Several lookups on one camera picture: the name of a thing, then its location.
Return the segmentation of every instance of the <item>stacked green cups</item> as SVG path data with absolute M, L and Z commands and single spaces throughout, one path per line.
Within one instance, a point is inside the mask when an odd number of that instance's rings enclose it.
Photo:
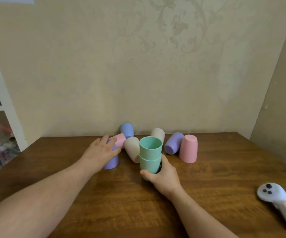
M 140 168 L 153 174 L 159 171 L 162 156 L 162 141 L 148 136 L 140 140 Z

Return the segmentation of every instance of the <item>cup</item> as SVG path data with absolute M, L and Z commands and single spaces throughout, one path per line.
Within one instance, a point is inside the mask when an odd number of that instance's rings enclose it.
M 198 141 L 194 135 L 185 135 L 180 149 L 180 159 L 186 163 L 194 163 L 197 160 Z
M 123 144 L 124 144 L 124 141 L 126 140 L 124 134 L 120 133 L 120 134 L 115 135 L 113 137 L 117 138 L 117 141 L 115 142 L 116 147 L 117 148 L 124 148 Z
M 161 157 L 162 145 L 162 141 L 156 137 L 144 137 L 140 140 L 140 156 L 145 160 L 157 160 Z
M 165 138 L 165 132 L 161 128 L 154 128 L 151 131 L 151 136 L 156 137 L 164 143 L 164 138 Z
M 134 136 L 134 130 L 133 130 L 133 125 L 130 123 L 124 123 L 120 127 L 121 133 L 124 134 L 125 139 L 128 139 L 130 137 Z
M 161 156 L 156 160 L 146 160 L 140 156 L 140 168 L 145 169 L 152 174 L 156 174 L 160 169 Z
M 117 148 L 117 146 L 113 145 L 112 150 L 115 150 L 116 148 Z M 105 164 L 103 169 L 113 169 L 113 168 L 117 167 L 118 164 L 119 164 L 119 155 L 116 155 L 108 163 Z
M 182 133 L 174 133 L 166 142 L 164 149 L 169 155 L 175 154 L 181 147 L 185 135 Z
M 130 137 L 125 140 L 124 148 L 134 163 L 140 163 L 140 142 L 137 137 Z

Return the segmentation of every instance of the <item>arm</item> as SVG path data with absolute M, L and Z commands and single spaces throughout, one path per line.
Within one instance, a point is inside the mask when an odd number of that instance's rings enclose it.
M 140 173 L 173 203 L 190 238 L 237 237 L 185 192 L 175 167 L 169 163 L 165 155 L 162 155 L 162 168 L 158 174 L 151 174 L 147 170 L 141 170 Z
M 95 140 L 72 166 L 15 193 L 0 203 L 0 237 L 44 238 L 65 216 L 91 178 L 121 149 L 116 139 Z

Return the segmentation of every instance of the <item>pink cup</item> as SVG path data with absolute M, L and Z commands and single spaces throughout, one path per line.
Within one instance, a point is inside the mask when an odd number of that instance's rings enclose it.
M 116 146 L 117 148 L 124 148 L 124 147 L 123 147 L 123 144 L 124 144 L 124 141 L 126 140 L 124 134 L 123 134 L 123 133 L 120 133 L 120 134 L 115 135 L 115 136 L 113 136 L 113 137 L 116 137 L 116 138 L 117 138 L 117 141 L 115 142 L 115 146 Z
M 185 135 L 180 149 L 180 159 L 186 163 L 194 163 L 197 160 L 198 141 L 193 135 Z

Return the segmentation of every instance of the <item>wood grain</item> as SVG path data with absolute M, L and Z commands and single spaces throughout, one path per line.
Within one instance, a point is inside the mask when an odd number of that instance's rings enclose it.
M 266 182 L 286 190 L 286 165 L 238 133 L 195 135 L 196 163 L 167 156 L 189 195 L 240 237 L 286 237 L 281 215 L 256 196 Z M 37 140 L 0 170 L 0 201 L 73 164 L 96 138 Z M 172 204 L 139 170 L 122 150 L 119 165 L 91 178 L 50 237 L 187 237 Z

